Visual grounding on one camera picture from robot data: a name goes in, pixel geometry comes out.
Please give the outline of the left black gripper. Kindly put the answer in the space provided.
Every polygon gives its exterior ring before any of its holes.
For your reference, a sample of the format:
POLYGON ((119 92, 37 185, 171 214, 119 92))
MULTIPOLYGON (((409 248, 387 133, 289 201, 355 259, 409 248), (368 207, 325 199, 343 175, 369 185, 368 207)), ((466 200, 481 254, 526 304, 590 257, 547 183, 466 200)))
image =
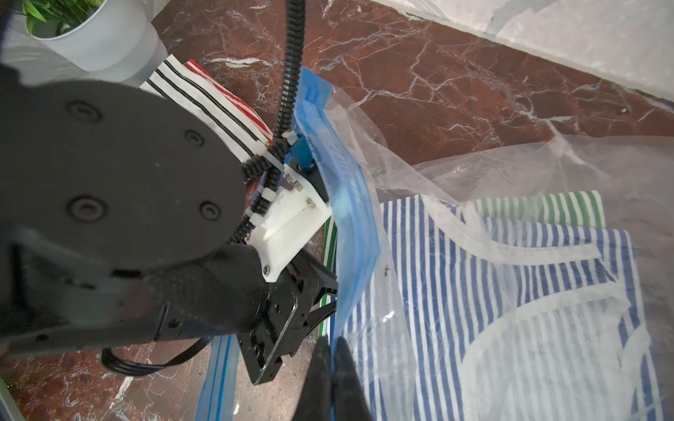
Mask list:
POLYGON ((305 250, 275 282, 265 281, 258 252, 244 245, 152 273, 154 293, 185 317, 180 336, 234 336, 254 385, 274 380, 283 357, 335 313, 334 305, 313 307, 337 289, 335 274, 305 250))

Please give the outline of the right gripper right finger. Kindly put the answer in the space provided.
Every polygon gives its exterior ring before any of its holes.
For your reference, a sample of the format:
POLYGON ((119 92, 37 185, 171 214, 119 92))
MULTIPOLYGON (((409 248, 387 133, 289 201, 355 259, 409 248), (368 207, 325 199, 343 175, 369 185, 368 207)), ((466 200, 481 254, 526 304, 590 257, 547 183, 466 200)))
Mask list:
POLYGON ((349 344, 343 337, 338 338, 333 354, 332 398, 334 420, 373 420, 349 344))

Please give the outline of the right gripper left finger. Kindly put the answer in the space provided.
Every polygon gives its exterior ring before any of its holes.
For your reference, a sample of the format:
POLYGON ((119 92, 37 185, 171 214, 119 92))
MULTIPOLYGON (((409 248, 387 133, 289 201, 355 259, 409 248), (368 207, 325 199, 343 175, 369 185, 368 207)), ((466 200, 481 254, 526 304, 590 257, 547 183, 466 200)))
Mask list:
POLYGON ((293 421, 328 421, 331 410, 331 347, 327 337, 318 338, 306 373, 293 421))

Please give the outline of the blue white striped top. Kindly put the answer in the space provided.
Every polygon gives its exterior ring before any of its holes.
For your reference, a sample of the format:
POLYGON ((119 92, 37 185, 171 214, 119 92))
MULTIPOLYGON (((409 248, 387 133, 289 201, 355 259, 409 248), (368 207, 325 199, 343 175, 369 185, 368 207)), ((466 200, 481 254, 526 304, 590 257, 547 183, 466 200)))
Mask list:
POLYGON ((551 198, 561 222, 383 203, 402 309, 365 293, 346 325, 377 420, 663 420, 636 254, 551 198))

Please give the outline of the red white striped top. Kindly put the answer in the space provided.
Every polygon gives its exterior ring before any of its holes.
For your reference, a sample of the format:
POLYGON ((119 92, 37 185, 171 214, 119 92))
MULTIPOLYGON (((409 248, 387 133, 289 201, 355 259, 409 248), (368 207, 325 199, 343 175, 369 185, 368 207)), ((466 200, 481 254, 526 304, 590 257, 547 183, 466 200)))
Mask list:
POLYGON ((240 112, 242 112, 253 124, 254 126, 262 133, 262 135, 267 139, 266 143, 270 144, 272 142, 272 132, 268 125, 262 120, 259 114, 250 108, 243 100, 238 96, 235 96, 231 91, 222 86, 217 80, 215 80, 210 74, 208 74, 203 68, 201 68, 198 63, 195 63, 193 60, 186 61, 184 66, 191 70, 192 73, 201 76, 203 79, 207 80, 210 85, 217 89, 232 105, 234 105, 240 112))

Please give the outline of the clear vacuum bag blue zip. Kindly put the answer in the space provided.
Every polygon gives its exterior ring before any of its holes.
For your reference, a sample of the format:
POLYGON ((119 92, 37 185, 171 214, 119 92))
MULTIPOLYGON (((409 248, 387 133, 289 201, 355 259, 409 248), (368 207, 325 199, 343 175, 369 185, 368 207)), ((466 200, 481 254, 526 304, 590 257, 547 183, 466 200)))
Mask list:
POLYGON ((311 71, 296 117, 344 287, 296 419, 672 419, 672 139, 412 167, 311 71))

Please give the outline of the black white striped top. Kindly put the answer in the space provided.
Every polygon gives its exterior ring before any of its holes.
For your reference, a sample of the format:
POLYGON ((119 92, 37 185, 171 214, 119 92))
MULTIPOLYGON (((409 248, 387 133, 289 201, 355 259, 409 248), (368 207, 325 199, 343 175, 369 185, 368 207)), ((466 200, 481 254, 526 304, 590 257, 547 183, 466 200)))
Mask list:
POLYGON ((271 144, 254 124, 207 80, 169 56, 140 88, 183 107, 216 133, 240 161, 261 155, 271 144))

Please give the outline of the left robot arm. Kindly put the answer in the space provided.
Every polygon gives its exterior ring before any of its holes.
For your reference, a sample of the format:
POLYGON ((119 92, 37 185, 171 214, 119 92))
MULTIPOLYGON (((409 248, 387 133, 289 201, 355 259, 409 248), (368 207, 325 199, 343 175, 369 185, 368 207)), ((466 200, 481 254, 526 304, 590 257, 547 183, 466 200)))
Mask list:
POLYGON ((335 275, 298 229, 279 263, 249 242, 281 196, 299 85, 305 3, 286 9, 272 143, 239 161, 218 130, 178 105, 175 65, 150 91, 80 80, 29 87, 1 68, 1 347, 26 359, 98 349, 112 372, 157 364, 114 350, 190 340, 189 361, 236 336, 253 384, 331 317, 335 275))

